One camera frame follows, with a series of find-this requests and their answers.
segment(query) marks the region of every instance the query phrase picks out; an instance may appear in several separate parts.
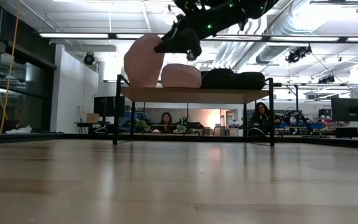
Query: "woman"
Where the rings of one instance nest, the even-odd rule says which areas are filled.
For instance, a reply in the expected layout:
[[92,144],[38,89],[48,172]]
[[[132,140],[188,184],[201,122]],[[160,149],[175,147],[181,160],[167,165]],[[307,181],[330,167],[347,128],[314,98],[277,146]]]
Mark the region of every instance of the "woman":
[[172,116],[168,112],[164,112],[161,115],[161,122],[159,123],[159,131],[162,133],[173,133],[176,129],[175,125],[172,124]]
[[[259,102],[256,104],[255,112],[249,121],[249,124],[268,125],[269,124],[269,109],[267,106]],[[274,124],[280,124],[282,119],[279,116],[274,116]]]

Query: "shelf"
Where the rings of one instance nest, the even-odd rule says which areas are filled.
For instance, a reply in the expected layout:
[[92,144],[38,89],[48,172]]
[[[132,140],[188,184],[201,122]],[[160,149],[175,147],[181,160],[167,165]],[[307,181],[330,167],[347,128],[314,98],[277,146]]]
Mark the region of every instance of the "shelf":
[[121,94],[133,102],[245,104],[268,96],[269,91],[121,87]]

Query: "black table frame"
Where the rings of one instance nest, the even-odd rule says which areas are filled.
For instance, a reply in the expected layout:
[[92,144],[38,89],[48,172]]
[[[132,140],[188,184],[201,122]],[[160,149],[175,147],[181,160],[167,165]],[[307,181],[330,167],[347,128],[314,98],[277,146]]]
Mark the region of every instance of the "black table frame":
[[[275,144],[275,135],[274,135],[274,101],[273,101],[273,88],[274,88],[274,82],[273,78],[268,78],[265,80],[268,84],[268,98],[269,98],[269,107],[270,107],[270,114],[269,114],[269,146],[273,147]],[[121,86],[122,84],[126,84],[128,86],[131,86],[128,80],[125,79],[122,75],[117,75],[117,88],[116,88],[116,96],[121,96]],[[132,102],[131,105],[131,131],[130,135],[119,135],[119,117],[114,117],[114,136],[112,143],[116,145],[119,140],[130,140],[130,141],[141,141],[147,138],[147,140],[153,140],[153,141],[195,141],[195,142],[247,142],[248,136],[247,136],[247,130],[244,128],[244,132],[242,137],[226,137],[226,136],[164,136],[164,138],[161,138],[163,136],[138,136],[134,134],[134,123],[135,123],[135,103]],[[115,114],[119,114],[119,110],[122,108],[119,107],[119,97],[116,97],[115,99]],[[243,104],[243,115],[244,122],[246,122],[247,117],[247,104]]]

